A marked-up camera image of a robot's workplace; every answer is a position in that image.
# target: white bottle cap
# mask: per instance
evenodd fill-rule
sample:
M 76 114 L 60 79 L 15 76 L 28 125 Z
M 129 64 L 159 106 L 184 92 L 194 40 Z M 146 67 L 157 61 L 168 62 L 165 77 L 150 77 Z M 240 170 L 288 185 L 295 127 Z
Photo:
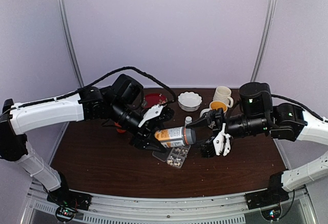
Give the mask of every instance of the white bottle cap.
M 187 125 L 189 123 L 191 123 L 193 121 L 193 119 L 190 116 L 186 116 L 186 119 L 184 121 L 184 125 Z

